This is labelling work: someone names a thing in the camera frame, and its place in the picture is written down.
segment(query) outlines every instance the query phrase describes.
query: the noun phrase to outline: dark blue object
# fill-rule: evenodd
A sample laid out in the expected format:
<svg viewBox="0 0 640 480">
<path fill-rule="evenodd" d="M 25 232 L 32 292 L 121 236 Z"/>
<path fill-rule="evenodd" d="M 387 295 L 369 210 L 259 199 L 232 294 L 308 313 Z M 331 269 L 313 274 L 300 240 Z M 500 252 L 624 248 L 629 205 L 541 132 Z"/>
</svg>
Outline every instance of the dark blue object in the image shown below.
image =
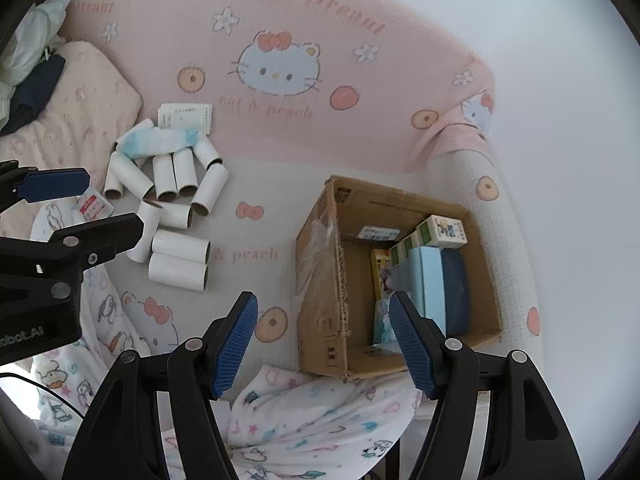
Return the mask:
<svg viewBox="0 0 640 480">
<path fill-rule="evenodd" d="M 463 335 L 469 328 L 469 285 L 462 255 L 454 249 L 440 251 L 444 277 L 447 337 Z"/>
<path fill-rule="evenodd" d="M 258 299 L 252 294 L 244 304 L 216 357 L 216 374 L 211 392 L 220 397 L 234 383 L 242 358 L 258 321 Z"/>
<path fill-rule="evenodd" d="M 58 54 L 34 67 L 15 88 L 9 104 L 9 119 L 0 130 L 0 137 L 14 133 L 38 117 L 51 99 L 64 67 L 65 58 Z"/>
<path fill-rule="evenodd" d="M 436 391 L 431 355 L 422 343 L 409 315 L 398 300 L 397 294 L 393 294 L 389 301 L 389 320 L 402 350 L 406 366 L 409 368 L 412 380 L 414 380 L 415 387 L 424 391 L 427 397 L 431 397 Z"/>
<path fill-rule="evenodd" d="M 16 192 L 18 199 L 33 203 L 82 195 L 88 187 L 89 174 L 83 168 L 45 170 L 28 173 Z"/>
</svg>

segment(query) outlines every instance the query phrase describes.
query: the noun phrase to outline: floral pillow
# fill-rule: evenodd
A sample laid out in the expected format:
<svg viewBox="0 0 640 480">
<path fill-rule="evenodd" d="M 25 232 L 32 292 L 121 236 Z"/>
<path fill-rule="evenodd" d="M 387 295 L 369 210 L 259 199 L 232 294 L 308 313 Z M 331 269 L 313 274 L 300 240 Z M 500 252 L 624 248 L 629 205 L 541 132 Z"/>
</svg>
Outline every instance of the floral pillow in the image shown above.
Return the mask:
<svg viewBox="0 0 640 480">
<path fill-rule="evenodd" d="M 86 168 L 102 189 L 113 141 L 129 130 L 142 98 L 92 44 L 58 50 L 66 60 L 45 110 L 33 123 L 0 139 L 0 161 L 17 159 L 40 170 Z M 40 205 L 21 202 L 0 216 L 0 235 L 29 238 Z"/>
</svg>

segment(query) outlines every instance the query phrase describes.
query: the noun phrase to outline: wall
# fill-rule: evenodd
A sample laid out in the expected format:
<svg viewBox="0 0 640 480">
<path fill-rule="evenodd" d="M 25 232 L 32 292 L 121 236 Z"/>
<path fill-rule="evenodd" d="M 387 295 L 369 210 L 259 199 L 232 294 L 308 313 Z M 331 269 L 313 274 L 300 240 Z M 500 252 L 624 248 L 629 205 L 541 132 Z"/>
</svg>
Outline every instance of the wall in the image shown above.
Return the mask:
<svg viewBox="0 0 640 480">
<path fill-rule="evenodd" d="M 529 248 L 545 378 L 597 478 L 640 418 L 640 48 L 609 0 L 402 1 L 494 70 L 490 137 Z"/>
</svg>

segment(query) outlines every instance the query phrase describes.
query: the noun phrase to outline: screw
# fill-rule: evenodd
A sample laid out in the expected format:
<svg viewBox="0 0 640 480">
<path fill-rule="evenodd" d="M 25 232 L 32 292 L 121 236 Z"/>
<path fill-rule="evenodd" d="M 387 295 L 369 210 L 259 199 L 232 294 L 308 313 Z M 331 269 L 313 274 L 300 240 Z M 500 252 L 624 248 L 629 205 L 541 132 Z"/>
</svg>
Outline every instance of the screw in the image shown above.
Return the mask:
<svg viewBox="0 0 640 480">
<path fill-rule="evenodd" d="M 526 363 L 527 355 L 521 350 L 516 350 L 511 354 L 511 359 L 513 359 L 517 363 Z"/>
<path fill-rule="evenodd" d="M 136 358 L 136 353 L 133 350 L 125 350 L 120 354 L 120 359 L 123 363 L 130 363 Z"/>
<path fill-rule="evenodd" d="M 200 350 L 202 348 L 202 339 L 199 339 L 197 337 L 194 337 L 192 339 L 189 339 L 185 344 L 184 347 L 187 350 L 190 351 L 196 351 L 196 350 Z"/>
<path fill-rule="evenodd" d="M 57 300 L 66 300 L 71 294 L 71 287 L 65 282 L 54 283 L 51 287 L 51 295 Z"/>
<path fill-rule="evenodd" d="M 449 350 L 457 351 L 462 348 L 462 343 L 459 340 L 450 337 L 444 342 L 444 346 L 446 346 Z"/>
<path fill-rule="evenodd" d="M 75 247 L 80 243 L 80 240 L 78 240 L 78 237 L 76 236 L 67 236 L 64 240 L 62 240 L 62 243 L 67 247 Z"/>
</svg>

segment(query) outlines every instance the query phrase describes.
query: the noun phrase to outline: open cardboard box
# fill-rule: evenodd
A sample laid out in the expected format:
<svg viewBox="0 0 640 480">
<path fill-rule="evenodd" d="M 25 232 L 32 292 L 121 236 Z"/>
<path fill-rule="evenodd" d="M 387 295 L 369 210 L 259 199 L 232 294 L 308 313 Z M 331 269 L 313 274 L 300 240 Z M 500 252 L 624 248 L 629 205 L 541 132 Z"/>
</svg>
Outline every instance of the open cardboard box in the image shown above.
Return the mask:
<svg viewBox="0 0 640 480">
<path fill-rule="evenodd" d="M 478 226 L 462 206 L 379 184 L 332 176 L 296 238 L 300 367 L 304 372 L 368 378 L 406 369 L 400 354 L 370 346 L 375 308 L 369 251 L 388 249 L 431 214 L 462 221 L 468 243 L 459 249 L 469 285 L 470 346 L 500 333 L 494 288 Z M 400 229 L 395 241 L 361 240 L 364 226 Z"/>
</svg>

